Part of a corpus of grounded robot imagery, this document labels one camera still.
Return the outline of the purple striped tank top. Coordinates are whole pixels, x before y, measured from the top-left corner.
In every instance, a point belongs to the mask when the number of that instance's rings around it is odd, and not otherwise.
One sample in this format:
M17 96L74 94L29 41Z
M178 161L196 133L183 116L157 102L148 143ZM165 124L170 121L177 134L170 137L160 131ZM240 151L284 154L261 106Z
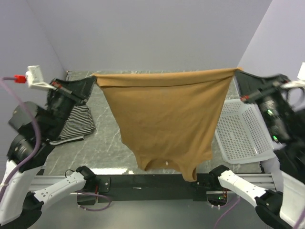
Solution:
M56 141L50 142L51 145L84 140L86 135L90 135L96 129L90 109L87 105L75 106L65 122L64 128Z

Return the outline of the orange garment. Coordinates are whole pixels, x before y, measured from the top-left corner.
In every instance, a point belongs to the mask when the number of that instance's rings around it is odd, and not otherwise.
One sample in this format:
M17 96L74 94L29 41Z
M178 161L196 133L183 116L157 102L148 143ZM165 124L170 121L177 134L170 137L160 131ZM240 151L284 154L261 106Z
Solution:
M173 169L185 181L213 157L212 141L236 68L97 74L122 143L139 169Z

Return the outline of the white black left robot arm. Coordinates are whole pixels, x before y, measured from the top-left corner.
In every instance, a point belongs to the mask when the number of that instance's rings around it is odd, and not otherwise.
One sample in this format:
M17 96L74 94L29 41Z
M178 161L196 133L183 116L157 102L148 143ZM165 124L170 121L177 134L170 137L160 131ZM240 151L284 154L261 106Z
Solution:
M20 102L9 120L17 131L8 154L5 175L0 185L0 226L3 229L26 229L48 207L70 193L94 189L96 175L86 166L69 177L39 191L30 186L53 151L75 106L88 102L97 79L94 76L76 81L53 79L45 108L34 102Z

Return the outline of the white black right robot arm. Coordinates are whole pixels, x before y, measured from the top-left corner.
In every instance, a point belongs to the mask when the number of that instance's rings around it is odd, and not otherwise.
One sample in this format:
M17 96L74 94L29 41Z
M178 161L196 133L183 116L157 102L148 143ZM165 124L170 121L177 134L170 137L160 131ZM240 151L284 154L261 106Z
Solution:
M305 79L290 80L276 74L260 77L244 71L235 74L240 99L255 104L271 139L281 147L274 151L277 167L271 171L274 189L243 179L220 165L210 172L209 185L225 188L251 204L260 220L274 229L305 226L305 111L289 103L289 92L304 90Z

